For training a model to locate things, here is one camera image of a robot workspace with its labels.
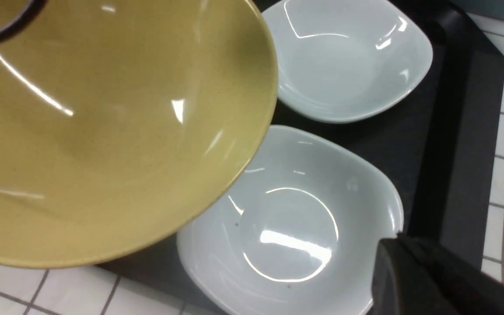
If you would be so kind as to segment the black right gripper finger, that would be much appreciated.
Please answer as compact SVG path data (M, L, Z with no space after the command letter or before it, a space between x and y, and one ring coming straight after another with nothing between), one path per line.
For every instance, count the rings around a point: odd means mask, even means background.
M378 241L371 293L373 315L504 315L504 284L404 233Z

